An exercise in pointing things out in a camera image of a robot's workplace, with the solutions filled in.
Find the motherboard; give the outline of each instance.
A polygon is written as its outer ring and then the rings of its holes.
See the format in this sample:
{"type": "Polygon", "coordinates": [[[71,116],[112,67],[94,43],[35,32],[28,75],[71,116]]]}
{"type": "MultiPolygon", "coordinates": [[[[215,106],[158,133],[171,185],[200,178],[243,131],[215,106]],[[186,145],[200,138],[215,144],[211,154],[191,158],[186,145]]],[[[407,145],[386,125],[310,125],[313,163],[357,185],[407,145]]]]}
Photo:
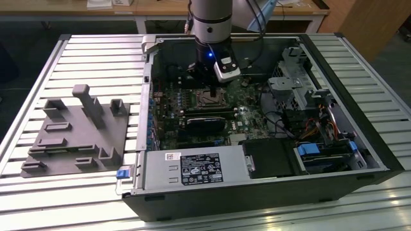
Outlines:
{"type": "Polygon", "coordinates": [[[270,136],[259,108],[259,84],[239,78],[227,87],[184,89],[170,83],[154,93],[160,150],[238,145],[270,136]]]}

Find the table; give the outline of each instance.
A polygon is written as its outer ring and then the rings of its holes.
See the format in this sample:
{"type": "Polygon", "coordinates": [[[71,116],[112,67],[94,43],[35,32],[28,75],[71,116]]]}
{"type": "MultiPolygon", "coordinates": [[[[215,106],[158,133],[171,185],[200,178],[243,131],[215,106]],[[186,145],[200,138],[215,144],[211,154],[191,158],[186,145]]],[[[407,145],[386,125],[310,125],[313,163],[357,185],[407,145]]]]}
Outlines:
{"type": "MultiPolygon", "coordinates": [[[[322,10],[313,0],[302,0],[303,3],[287,4],[293,8],[274,9],[270,20],[310,21],[306,33],[317,33],[322,21],[330,10],[322,10]]],[[[187,20],[188,0],[139,0],[136,24],[139,33],[147,34],[146,21],[150,20],[187,20]]]]}
{"type": "MultiPolygon", "coordinates": [[[[321,10],[313,0],[290,4],[285,19],[311,21],[307,33],[315,33],[330,10],[321,10]]],[[[3,0],[0,21],[135,21],[140,34],[147,34],[147,20],[186,20],[188,0],[135,0],[131,6],[88,11],[87,0],[3,0]]],[[[275,8],[270,20],[283,20],[283,9],[275,8]]]]}
{"type": "MultiPolygon", "coordinates": [[[[406,172],[381,185],[358,189],[338,201],[146,223],[120,200],[131,182],[116,187],[116,172],[24,179],[27,151],[46,117],[46,100],[71,96],[88,84],[100,103],[131,103],[124,164],[135,162],[140,83],[144,76],[142,35],[62,36],[22,110],[0,144],[0,230],[398,230],[411,225],[411,110],[347,39],[310,36],[406,172]]],[[[326,88],[314,68],[321,85],[326,88]]]]}
{"type": "Polygon", "coordinates": [[[87,0],[3,0],[0,21],[135,21],[138,0],[131,6],[88,11],[87,0]]]}

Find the wooden table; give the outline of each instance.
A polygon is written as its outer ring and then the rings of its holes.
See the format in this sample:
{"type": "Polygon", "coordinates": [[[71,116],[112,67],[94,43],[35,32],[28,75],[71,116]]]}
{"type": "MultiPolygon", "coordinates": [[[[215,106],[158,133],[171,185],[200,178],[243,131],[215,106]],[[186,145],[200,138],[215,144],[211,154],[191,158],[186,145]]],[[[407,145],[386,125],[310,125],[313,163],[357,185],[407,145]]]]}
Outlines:
{"type": "MultiPolygon", "coordinates": [[[[313,0],[301,0],[302,3],[287,4],[293,8],[277,7],[270,20],[310,21],[307,33],[315,33],[330,10],[322,10],[313,0]]],[[[188,0],[139,0],[136,24],[139,32],[146,34],[146,21],[150,20],[187,20],[188,0]]]]}
{"type": "MultiPolygon", "coordinates": [[[[310,21],[307,33],[314,33],[329,10],[313,0],[277,7],[270,20],[310,21]]],[[[147,34],[147,20],[186,20],[188,0],[135,0],[131,6],[88,11],[87,0],[2,0],[0,21],[135,21],[138,32],[147,34]]]]}
{"type": "Polygon", "coordinates": [[[138,0],[131,6],[87,10],[87,0],[2,0],[0,21],[135,21],[138,0]]]}

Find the power supply label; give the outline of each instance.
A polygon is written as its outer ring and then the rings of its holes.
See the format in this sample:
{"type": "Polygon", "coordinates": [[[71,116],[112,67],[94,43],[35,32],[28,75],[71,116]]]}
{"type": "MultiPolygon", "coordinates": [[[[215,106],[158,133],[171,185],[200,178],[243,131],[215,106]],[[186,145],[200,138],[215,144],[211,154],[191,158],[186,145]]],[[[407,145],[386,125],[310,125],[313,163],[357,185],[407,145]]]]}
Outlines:
{"type": "Polygon", "coordinates": [[[223,170],[218,153],[203,155],[183,155],[182,183],[184,185],[223,182],[223,170]]]}

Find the barcode sticker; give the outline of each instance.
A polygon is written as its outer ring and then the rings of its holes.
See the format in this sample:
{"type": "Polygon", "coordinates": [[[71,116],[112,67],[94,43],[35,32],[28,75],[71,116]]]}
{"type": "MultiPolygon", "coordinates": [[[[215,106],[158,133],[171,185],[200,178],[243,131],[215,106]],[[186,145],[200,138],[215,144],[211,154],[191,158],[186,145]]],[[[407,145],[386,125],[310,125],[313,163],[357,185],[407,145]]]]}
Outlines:
{"type": "Polygon", "coordinates": [[[179,160],[182,153],[166,153],[166,160],[179,160]]]}

